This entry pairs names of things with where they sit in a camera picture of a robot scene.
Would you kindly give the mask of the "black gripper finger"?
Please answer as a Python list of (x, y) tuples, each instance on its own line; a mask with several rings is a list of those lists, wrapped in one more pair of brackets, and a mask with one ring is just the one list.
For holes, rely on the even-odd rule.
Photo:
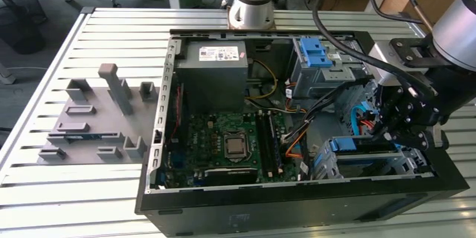
[(433, 135), (428, 130), (394, 129), (384, 133), (384, 138), (404, 147), (414, 149), (434, 148)]
[(413, 109), (408, 93), (401, 86), (378, 86), (374, 97), (377, 122), (372, 129), (373, 138), (384, 138), (385, 133), (392, 138), (402, 128), (405, 119)]

